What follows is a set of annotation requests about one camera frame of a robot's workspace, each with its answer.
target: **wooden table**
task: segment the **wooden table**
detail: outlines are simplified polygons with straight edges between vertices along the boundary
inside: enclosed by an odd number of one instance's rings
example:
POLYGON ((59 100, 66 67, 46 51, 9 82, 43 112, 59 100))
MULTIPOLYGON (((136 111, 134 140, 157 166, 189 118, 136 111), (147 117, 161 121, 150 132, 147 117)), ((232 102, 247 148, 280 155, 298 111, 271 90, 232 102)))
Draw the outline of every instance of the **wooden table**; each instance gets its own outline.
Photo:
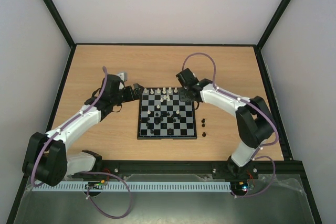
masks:
MULTIPOLYGON (((78 45, 54 121, 54 127, 70 118, 101 86, 102 66, 109 73, 128 72, 126 85, 179 87, 175 75, 186 56, 205 52, 217 64, 216 83, 233 93, 266 99, 252 47, 208 46, 102 46, 78 45)), ((187 62, 198 79, 212 78, 213 66, 204 56, 187 62)), ((240 142, 236 119, 219 108, 201 103, 196 111, 196 140, 137 140, 139 102, 123 105, 120 113, 111 113, 87 131, 69 150, 91 150, 104 159, 160 161, 227 160, 240 142), (201 119, 206 126, 201 127, 201 119)), ((279 144, 259 152, 283 160, 279 144)))

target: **purple cable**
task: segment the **purple cable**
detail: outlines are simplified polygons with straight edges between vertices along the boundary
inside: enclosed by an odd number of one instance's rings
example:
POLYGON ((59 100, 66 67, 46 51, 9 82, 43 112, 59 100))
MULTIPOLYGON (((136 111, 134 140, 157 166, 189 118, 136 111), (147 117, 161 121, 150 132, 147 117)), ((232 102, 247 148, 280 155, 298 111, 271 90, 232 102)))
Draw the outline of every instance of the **purple cable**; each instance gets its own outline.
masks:
POLYGON ((121 215, 121 216, 113 216, 113 215, 109 215, 109 214, 105 213, 105 212, 104 212, 103 210, 101 210, 101 209, 97 206, 97 204, 93 201, 93 199, 92 199, 92 198, 90 197, 90 195, 89 195, 90 189, 92 188, 92 186, 90 186, 90 187, 88 188, 87 192, 86 192, 86 195, 87 195, 87 197, 91 200, 91 202, 92 202, 92 204, 95 206, 95 208, 96 208, 102 215, 104 215, 105 217, 111 218, 111 219, 121 219, 121 218, 124 218, 125 216, 127 216, 127 215, 131 212, 131 210, 132 210, 132 206, 133 206, 133 195, 132 195, 132 193, 131 193, 130 187, 126 184, 125 180, 119 178, 118 176, 116 176, 116 175, 114 175, 114 174, 110 174, 110 173, 101 173, 101 172, 82 172, 82 173, 85 173, 85 174, 93 174, 93 175, 107 175, 107 176, 111 176, 111 177, 113 177, 113 178, 116 178, 117 180, 119 180, 120 182, 122 182, 122 183, 125 185, 127 191, 128 191, 129 194, 130 194, 130 204, 129 204, 129 206, 128 206, 127 211, 126 211, 123 215, 121 215))
MULTIPOLYGON (((195 53, 193 53, 193 54, 187 56, 187 58, 185 58, 185 60, 184 60, 184 62, 183 62, 182 70, 184 70, 184 66, 185 66, 187 60, 188 60, 191 56, 194 56, 194 55, 203 55, 203 56, 205 56, 205 57, 207 57, 207 58, 209 58, 209 59, 211 60, 213 66, 214 66, 214 74, 213 74, 213 77, 212 77, 212 85, 213 85, 214 89, 217 90, 219 93, 222 93, 222 94, 224 94, 224 95, 226 95, 226 96, 228 96, 228 97, 231 97, 232 99, 238 100, 238 97, 239 97, 239 96, 234 95, 234 94, 231 94, 231 93, 228 93, 228 92, 226 92, 225 90, 221 89, 220 87, 218 87, 218 86, 216 85, 216 82, 215 82, 215 78, 216 78, 216 63, 215 63, 214 59, 211 58, 210 55, 205 54, 205 53, 203 53, 203 52, 195 52, 195 53)), ((275 140, 274 140, 273 142, 271 142, 271 143, 265 143, 265 144, 260 144, 260 145, 259 145, 259 148, 256 149, 256 151, 255 151, 255 152, 253 153, 253 155, 251 156, 251 158, 254 158, 254 157, 257 155, 258 151, 261 149, 261 147, 276 144, 276 143, 279 141, 279 133, 278 133, 278 130, 277 130, 276 126, 275 126, 274 123, 272 122, 272 120, 271 120, 271 119, 270 119, 270 118, 269 118, 263 111, 261 111, 260 109, 258 109, 256 106, 254 106, 254 105, 253 105, 252 103, 250 103, 249 101, 246 101, 246 100, 244 100, 244 99, 240 99, 240 101, 243 102, 243 103, 245 103, 245 104, 247 104, 248 106, 250 106, 251 108, 253 108, 255 111, 257 111, 257 112, 258 112, 258 113, 259 113, 259 114, 260 114, 260 115, 261 115, 261 116, 262 116, 262 117, 263 117, 263 118, 264 118, 264 119, 271 125, 271 127, 272 127, 272 129, 273 129, 273 131, 274 131, 274 133, 275 133, 275 140)))
MULTIPOLYGON (((106 86, 106 82, 107 82, 107 69, 105 66, 103 66, 103 71, 105 73, 105 78, 104 78, 104 83, 103 83, 103 86, 101 87, 101 90, 99 92, 99 95, 98 97, 94 100, 94 102, 89 106, 87 107, 84 111, 83 111, 83 114, 85 114, 86 112, 88 112, 97 102, 98 100, 100 99, 104 89, 105 89, 105 86, 106 86)), ((62 127, 60 127, 60 130, 63 131, 70 123, 72 123, 73 121, 75 121, 76 119, 78 119, 79 117, 81 117, 81 114, 77 114, 76 116, 74 116, 71 120, 69 120, 67 123, 65 123, 62 127)), ((59 133, 58 132, 55 132, 49 139, 48 141, 44 144, 44 146, 42 147, 40 153, 38 154, 37 156, 37 159, 35 161, 35 164, 34 164, 34 167, 33 167, 33 171, 32 171, 32 176, 30 177, 30 183, 33 187, 39 187, 41 185, 43 185, 43 183, 40 183, 38 185, 35 184, 35 175, 36 175, 36 170, 37 170, 37 166, 38 164, 40 163, 40 160, 44 154, 44 152, 46 151, 47 147, 49 146, 49 144, 52 142, 52 140, 54 140, 54 138, 58 135, 59 133)))
MULTIPOLYGON (((183 62, 183 65, 182 65, 182 70, 184 70, 184 66, 187 62, 187 60, 191 57, 191 56, 194 56, 194 55, 203 55, 207 58, 209 58, 212 62, 212 64, 214 65, 214 75, 212 77, 212 85, 214 87, 215 90, 217 90, 219 93, 222 93, 224 95, 227 95, 228 97, 231 97, 232 99, 235 99, 235 100, 238 100, 238 97, 237 95, 233 95, 231 93, 228 93, 226 92, 225 90, 222 90, 220 87, 218 87, 215 83, 215 78, 216 78, 216 63, 214 61, 213 58, 211 58, 210 55, 208 54, 205 54, 203 52, 195 52, 189 56, 187 56, 187 58, 185 58, 184 62, 183 62)), ((246 101, 244 99, 240 99, 241 102, 245 103, 246 105, 250 106, 251 108, 253 108, 255 111, 257 111, 272 127, 274 133, 275 133, 275 140, 271 143, 267 143, 267 144, 260 144, 259 147, 255 150, 255 152, 252 154, 251 156, 251 159, 253 160, 257 160, 257 159, 260 159, 260 158, 268 158, 271 160, 272 162, 272 165, 273 165, 273 176, 272 176, 272 179, 270 181, 270 183, 267 185, 267 187, 265 187, 263 190, 261 190, 260 192, 258 193, 255 193, 255 194, 252 194, 252 195, 245 195, 245 196, 236 196, 233 192, 231 192, 232 195, 234 195, 235 197, 238 197, 238 198, 247 198, 247 197, 252 197, 252 196, 257 196, 257 195, 260 195, 262 193, 264 193, 269 187, 270 185, 273 183, 274 179, 275 179, 275 163, 274 161, 269 157, 269 156, 260 156, 260 157, 255 157, 258 153, 258 151, 261 149, 261 147, 263 146, 269 146, 269 145, 274 145, 276 144, 278 141, 279 141, 279 133, 278 133, 278 130, 276 128, 276 126, 274 125, 274 123, 272 122, 272 120, 263 112, 261 111, 260 109, 258 109, 256 106, 254 106, 252 103, 250 103, 249 101, 246 101)))
POLYGON ((235 196, 235 198, 249 198, 249 197, 253 197, 253 196, 257 196, 257 195, 260 195, 260 194, 263 194, 264 192, 266 192, 266 190, 271 186, 271 184, 274 182, 274 179, 275 179, 275 163, 273 161, 272 158, 270 158, 269 156, 260 156, 260 157, 255 157, 255 160, 257 159, 261 159, 261 158, 268 158, 269 160, 271 160, 272 162, 272 166, 273 166, 273 174, 272 174, 272 178, 271 178, 271 181, 269 182, 269 184, 261 191, 255 193, 255 194, 250 194, 250 195, 242 195, 242 196, 239 196, 239 195, 235 195, 232 191, 231 191, 231 194, 233 196, 235 196))

